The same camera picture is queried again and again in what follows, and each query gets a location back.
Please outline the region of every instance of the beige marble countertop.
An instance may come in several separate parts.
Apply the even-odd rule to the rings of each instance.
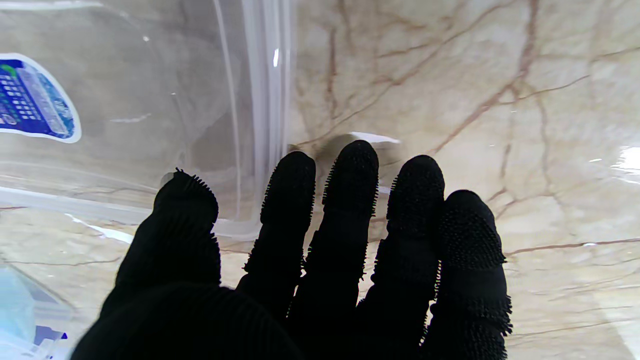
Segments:
[[[510,358],[640,358],[640,2],[297,4],[289,142],[316,159],[318,181],[354,137],[376,141],[383,192],[404,160],[433,156],[447,193],[474,190],[496,215]],[[384,203],[383,193],[368,272]],[[127,250],[105,229],[135,227],[0,208],[1,259],[76,310],[72,338]],[[234,286],[251,243],[221,244]]]

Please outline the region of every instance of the printed label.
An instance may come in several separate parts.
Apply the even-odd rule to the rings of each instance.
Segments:
[[[0,133],[80,139],[80,120],[71,99],[42,66],[21,54],[0,54]]]

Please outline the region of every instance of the black glove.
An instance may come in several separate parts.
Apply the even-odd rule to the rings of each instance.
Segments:
[[[356,307],[377,175],[368,143],[342,150],[303,262],[315,164],[301,152],[283,158],[247,274],[232,291],[220,288],[211,234],[216,199],[197,177],[177,171],[138,228],[100,318],[72,359],[506,358],[511,305],[493,215],[472,192],[443,201],[442,173],[428,156],[404,164],[394,183],[374,285]]]

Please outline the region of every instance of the white plastic item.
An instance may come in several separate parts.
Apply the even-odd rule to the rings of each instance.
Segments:
[[[11,266],[0,265],[0,282],[0,293],[12,297],[0,302],[0,360],[50,359],[66,338],[73,310]]]
[[[216,233],[251,240],[285,152],[292,11],[288,0],[0,1],[0,52],[46,71],[81,129],[64,141],[0,129],[0,200],[137,224],[179,167],[216,194]]]

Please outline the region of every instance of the plastic container lid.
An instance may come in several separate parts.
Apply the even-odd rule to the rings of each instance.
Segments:
[[[216,194],[216,233],[251,239],[285,152],[291,19],[284,0],[0,3],[3,201],[137,224],[179,167]]]

